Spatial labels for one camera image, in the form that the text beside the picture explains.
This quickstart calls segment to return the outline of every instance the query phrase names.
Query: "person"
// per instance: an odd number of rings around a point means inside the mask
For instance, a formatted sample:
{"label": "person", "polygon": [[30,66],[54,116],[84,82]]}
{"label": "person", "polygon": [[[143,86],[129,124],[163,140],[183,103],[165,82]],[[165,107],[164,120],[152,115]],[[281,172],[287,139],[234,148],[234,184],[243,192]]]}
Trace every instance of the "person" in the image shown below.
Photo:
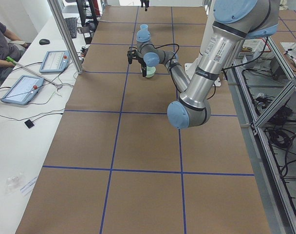
{"label": "person", "polygon": [[18,61],[23,50],[19,50],[17,46],[7,42],[6,38],[10,40],[21,40],[15,33],[8,30],[4,24],[0,22],[0,82],[3,83],[7,76],[12,72],[14,64],[6,61],[6,57],[10,56],[15,61]]}

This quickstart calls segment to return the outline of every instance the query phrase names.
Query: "aluminum pole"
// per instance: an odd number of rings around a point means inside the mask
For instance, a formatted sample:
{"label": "aluminum pole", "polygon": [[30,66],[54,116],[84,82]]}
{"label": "aluminum pole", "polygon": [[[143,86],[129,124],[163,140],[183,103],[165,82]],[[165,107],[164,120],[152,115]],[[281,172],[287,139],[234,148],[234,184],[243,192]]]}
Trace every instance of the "aluminum pole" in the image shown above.
{"label": "aluminum pole", "polygon": [[60,34],[65,41],[65,44],[66,44],[66,47],[70,53],[71,59],[74,62],[75,68],[76,68],[78,74],[81,74],[82,73],[82,64],[81,64],[79,57],[77,55],[74,43],[70,37],[70,33],[69,33],[68,28],[66,26],[60,6],[59,6],[57,0],[47,0],[47,2],[50,5],[52,14],[54,16],[54,19],[56,21],[56,24],[58,26]]}

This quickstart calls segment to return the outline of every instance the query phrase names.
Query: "keyboard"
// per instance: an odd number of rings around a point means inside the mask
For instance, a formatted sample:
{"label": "keyboard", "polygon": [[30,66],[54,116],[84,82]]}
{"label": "keyboard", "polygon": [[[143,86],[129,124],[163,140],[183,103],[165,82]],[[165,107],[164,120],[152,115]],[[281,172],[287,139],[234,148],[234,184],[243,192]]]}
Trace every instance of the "keyboard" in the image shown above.
{"label": "keyboard", "polygon": [[76,38],[76,17],[65,18],[71,38]]}

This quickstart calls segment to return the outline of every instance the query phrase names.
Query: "black wire bundle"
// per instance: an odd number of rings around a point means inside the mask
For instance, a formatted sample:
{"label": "black wire bundle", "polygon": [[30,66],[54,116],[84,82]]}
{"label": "black wire bundle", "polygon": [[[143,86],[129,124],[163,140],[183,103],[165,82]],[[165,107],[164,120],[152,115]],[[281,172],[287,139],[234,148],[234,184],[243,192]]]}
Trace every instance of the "black wire bundle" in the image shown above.
{"label": "black wire bundle", "polygon": [[273,129],[267,128],[265,129],[265,132],[269,134],[267,136],[268,143],[270,145],[271,151],[273,155],[275,156],[275,152],[272,147],[276,147],[278,149],[284,150],[284,165],[279,166],[279,173],[281,178],[285,178],[289,172],[289,165],[291,163],[296,162],[296,159],[293,159],[291,161],[288,161],[288,155],[293,154],[296,155],[294,152],[290,152],[291,147],[293,146],[293,142],[296,139],[296,134],[290,130],[280,128],[276,129],[275,127]]}

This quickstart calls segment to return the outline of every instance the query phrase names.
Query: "green object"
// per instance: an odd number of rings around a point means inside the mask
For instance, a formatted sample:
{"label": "green object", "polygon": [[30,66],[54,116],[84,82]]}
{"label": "green object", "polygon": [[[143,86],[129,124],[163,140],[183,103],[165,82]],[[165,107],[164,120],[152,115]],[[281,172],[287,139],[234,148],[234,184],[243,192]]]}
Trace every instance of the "green object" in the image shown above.
{"label": "green object", "polygon": [[6,61],[13,63],[14,65],[16,65],[15,60],[13,60],[11,57],[7,56],[6,57]]}
{"label": "green object", "polygon": [[155,72],[156,72],[156,68],[155,67],[148,67],[147,66],[147,75],[146,75],[146,78],[153,77]]}

